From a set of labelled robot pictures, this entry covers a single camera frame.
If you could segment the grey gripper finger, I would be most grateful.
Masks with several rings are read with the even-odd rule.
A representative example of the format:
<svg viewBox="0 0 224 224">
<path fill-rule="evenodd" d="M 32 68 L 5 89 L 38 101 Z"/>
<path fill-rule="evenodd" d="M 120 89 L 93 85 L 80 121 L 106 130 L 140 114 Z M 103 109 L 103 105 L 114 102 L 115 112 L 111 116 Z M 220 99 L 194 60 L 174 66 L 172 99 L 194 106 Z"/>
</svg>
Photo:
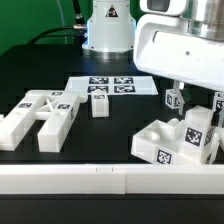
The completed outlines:
<svg viewBox="0 0 224 224">
<path fill-rule="evenodd" d="M 224 108 L 213 113 L 211 125 L 224 128 Z"/>
</svg>

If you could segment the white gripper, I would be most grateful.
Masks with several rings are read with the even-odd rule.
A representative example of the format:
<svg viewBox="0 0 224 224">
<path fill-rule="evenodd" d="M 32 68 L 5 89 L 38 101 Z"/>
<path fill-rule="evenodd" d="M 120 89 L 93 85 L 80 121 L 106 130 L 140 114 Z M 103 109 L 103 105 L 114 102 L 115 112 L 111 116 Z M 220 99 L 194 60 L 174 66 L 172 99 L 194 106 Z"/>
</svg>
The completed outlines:
<svg viewBox="0 0 224 224">
<path fill-rule="evenodd" d="M 133 53 L 140 71 L 175 80 L 180 115 L 191 101 L 185 83 L 224 91 L 224 43 L 190 35 L 187 28 L 184 19 L 146 14 L 137 24 Z"/>
</svg>

